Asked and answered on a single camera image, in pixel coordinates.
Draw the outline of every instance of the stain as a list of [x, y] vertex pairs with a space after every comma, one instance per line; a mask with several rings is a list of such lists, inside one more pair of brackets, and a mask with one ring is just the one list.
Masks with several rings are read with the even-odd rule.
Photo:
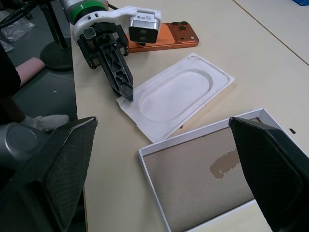
[[230, 151], [219, 157], [210, 167], [211, 173], [214, 177], [222, 179], [224, 174], [235, 168], [240, 163], [238, 152], [235, 150]]

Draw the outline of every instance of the smartphone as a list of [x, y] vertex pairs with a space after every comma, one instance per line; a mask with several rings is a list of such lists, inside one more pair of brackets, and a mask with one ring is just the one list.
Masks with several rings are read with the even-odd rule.
[[148, 52], [184, 47], [196, 47], [199, 39], [191, 25], [185, 21], [164, 23], [156, 43], [147, 43], [145, 46], [129, 40], [129, 52]]

